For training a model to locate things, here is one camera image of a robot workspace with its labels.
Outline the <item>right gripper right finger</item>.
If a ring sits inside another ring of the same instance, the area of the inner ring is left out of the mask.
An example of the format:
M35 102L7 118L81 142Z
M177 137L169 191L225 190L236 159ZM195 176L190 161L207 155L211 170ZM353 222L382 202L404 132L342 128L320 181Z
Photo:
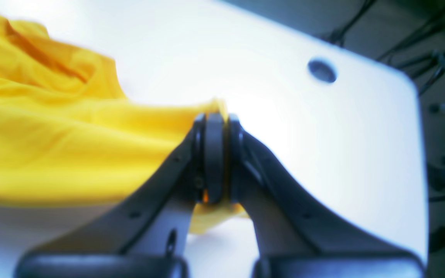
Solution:
M250 216L253 278L423 278L413 253L345 220L315 199L265 144L228 118L230 199Z

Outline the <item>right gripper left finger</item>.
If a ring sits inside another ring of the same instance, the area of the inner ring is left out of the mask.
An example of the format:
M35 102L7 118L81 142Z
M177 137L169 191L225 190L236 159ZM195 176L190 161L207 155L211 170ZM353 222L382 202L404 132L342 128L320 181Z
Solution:
M16 278L188 278L183 252L196 204L224 195L224 119L200 114L133 194L90 223L28 251Z

